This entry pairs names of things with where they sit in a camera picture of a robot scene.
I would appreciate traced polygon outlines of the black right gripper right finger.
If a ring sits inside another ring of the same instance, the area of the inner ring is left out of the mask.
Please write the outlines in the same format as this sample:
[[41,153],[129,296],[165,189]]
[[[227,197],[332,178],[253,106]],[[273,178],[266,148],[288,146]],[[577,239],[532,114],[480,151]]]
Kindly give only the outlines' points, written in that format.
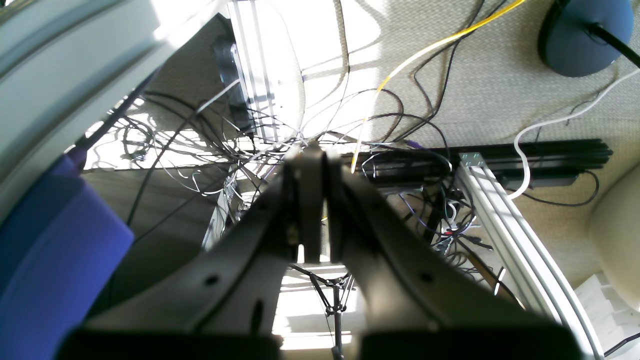
[[583,360],[569,328],[446,264],[338,156],[327,156],[327,184],[331,255],[366,301],[361,360]]

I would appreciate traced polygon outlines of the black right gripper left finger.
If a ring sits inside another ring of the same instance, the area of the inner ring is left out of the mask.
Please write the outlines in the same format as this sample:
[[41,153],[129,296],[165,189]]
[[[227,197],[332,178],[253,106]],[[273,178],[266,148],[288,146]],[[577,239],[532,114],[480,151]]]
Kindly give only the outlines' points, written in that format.
[[320,255],[322,150],[290,153],[224,237],[168,278],[67,335],[58,360],[279,360],[272,335],[298,244]]

